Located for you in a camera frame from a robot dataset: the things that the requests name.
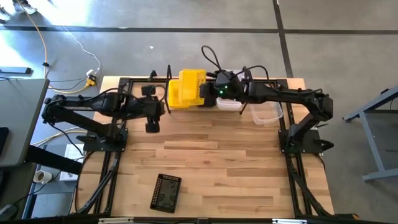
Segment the gray floor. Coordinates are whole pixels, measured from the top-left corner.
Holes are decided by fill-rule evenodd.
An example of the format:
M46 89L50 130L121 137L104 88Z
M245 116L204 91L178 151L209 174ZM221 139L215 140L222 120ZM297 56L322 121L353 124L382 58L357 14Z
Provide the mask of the gray floor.
M93 27L185 27L275 29L272 0L30 0L39 8L38 25ZM286 29L398 29L395 0L279 0ZM31 26L17 14L9 24ZM74 32L103 64L104 75L164 74L167 64L182 68L214 70L202 56L201 45L214 48L224 68L262 64L272 77L286 77L278 34ZM81 51L66 32L44 32L52 65L51 80L80 78L96 61ZM376 171L359 121L341 117L398 84L398 35L286 35L294 77L304 78L308 88L323 88L335 102L335 117L320 130L335 143L325 153L326 174L336 213L357 213L362 219L398 223L398 178L365 184L361 176ZM32 67L34 78L43 76L44 52L40 38L31 31L0 31L2 65ZM254 71L257 76L264 74ZM67 88L74 83L56 83ZM96 88L84 91L94 95ZM398 109L398 101L393 108ZM38 123L32 142L55 133ZM52 144L66 143L64 138ZM69 197L57 201L68 204ZM48 206L50 199L38 200ZM65 208L34 216L58 215Z

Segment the wooden tabletop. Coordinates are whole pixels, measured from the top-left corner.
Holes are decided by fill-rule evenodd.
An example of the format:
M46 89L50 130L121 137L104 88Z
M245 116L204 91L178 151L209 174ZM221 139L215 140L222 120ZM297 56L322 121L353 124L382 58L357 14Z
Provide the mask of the wooden tabletop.
M120 78L104 77L101 91L117 87ZM305 89L301 78L287 81L289 88ZM135 96L141 96L140 85L133 86ZM164 92L158 88L157 94ZM298 123L308 111L302 105L292 107ZM94 119L111 121L99 113ZM127 122L129 137L119 166L112 216L294 216L286 163L279 152L279 122L256 125L247 108L242 115L217 109L173 110L160 118L157 134L146 133L145 123L145 118ZM80 207L98 185L103 156L103 152L94 153L84 166L78 189ZM311 154L303 155L303 163L309 189L333 213L322 163ZM182 178L174 214L149 209L158 174ZM298 194L304 211L301 191Z

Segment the yellow container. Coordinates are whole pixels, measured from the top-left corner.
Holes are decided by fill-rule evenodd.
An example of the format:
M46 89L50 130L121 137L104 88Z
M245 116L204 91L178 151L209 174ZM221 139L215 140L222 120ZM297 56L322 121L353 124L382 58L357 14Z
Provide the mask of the yellow container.
M169 81L169 106L171 108L188 108L205 103L200 98L200 85L206 82L206 70L184 69L178 80Z

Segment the black metal frame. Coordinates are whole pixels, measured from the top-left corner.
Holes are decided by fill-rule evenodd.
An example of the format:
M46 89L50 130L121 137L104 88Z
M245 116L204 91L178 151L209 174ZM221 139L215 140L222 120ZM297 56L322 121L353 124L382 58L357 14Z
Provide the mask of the black metal frame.
M119 91L122 91L124 88L128 92L132 92L132 86L134 83L166 83L166 91L165 91L165 102L167 105L167 109L169 112L169 106L167 103L167 89L169 85L169 80L172 78L171 76L171 69L170 66L168 67L167 78L121 78L119 81ZM263 81L264 83L275 85L278 87L279 85L287 86L286 79L278 79L278 80L259 80ZM287 115L290 124L294 124L294 115L292 111L292 105L290 103L286 103L287 108ZM285 118L282 116L279 119L280 124L280 131L286 130L286 123ZM126 120L122 121L122 128L126 128ZM306 220L307 223L322 223L322 224L329 224L329 223L359 223L359 224L372 224L372 223L379 223L379 222L370 222L370 221L362 221L362 220L354 220L351 218L343 218L343 217L336 217L332 216L327 213L322 206L316 201L315 197L311 194L309 189L307 188L307 183L305 180L305 173L303 167L303 161L301 157L301 153L298 152L295 154L295 160L297 163L297 170L295 169L292 158L288 153L284 154L286 164L287 164L287 171L288 171L288 178L289 178L289 185L290 185L290 193L292 196L292 204L294 210L294 219L302 219ZM101 170L101 177L99 182L101 183L105 179L109 178L109 161L111 157L111 152L105 152L105 157L103 161L103 166ZM111 217L111 209L113 205L113 197L114 191L116 186L116 179L118 176L118 168L119 168L119 161L121 157L121 152L115 152L115 159L117 160L114 162L114 174L111 177L111 183L109 188L108 199L106 203L106 207L104 212L101 213L101 202L102 202L102 191L98 194L99 196L95 200L94 210L92 214L72 214L65 217L50 217L50 218L37 218L31 220L18 220L18 221L10 221L10 223L98 223L100 218L110 218ZM299 207L299 199L297 196L297 188L296 183L298 183L301 191L303 192L303 199L305 205L305 214L301 212ZM318 213L319 216L312 215L312 207ZM198 217L170 217L170 218L162 218L162 217L130 217L126 218L129 222L185 222L185 223L197 223L197 224L205 224L205 223L276 223L275 218L198 218Z

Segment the desk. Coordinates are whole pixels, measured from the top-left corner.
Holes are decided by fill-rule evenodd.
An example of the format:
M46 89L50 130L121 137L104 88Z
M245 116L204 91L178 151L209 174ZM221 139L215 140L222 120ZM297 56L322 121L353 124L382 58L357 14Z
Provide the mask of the desk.
M101 91L117 87L119 79L104 77ZM289 88L305 88L303 79L287 81ZM141 96L139 83L134 84L133 94ZM164 92L158 88L157 94ZM308 111L301 105L292 107L298 123ZM109 123L111 118L96 113L94 120ZM144 118L127 122L129 137L119 166L112 216L294 216L285 158L279 152L279 122L258 126L249 109L239 115L237 111L192 108L163 115L157 134L145 133L145 123ZM80 207L98 185L103 156L102 152L94 153L83 168L78 189ZM333 213L321 162L314 155L304 154L303 164L309 189ZM182 178L174 214L149 209L158 174ZM298 195L302 203L301 191Z

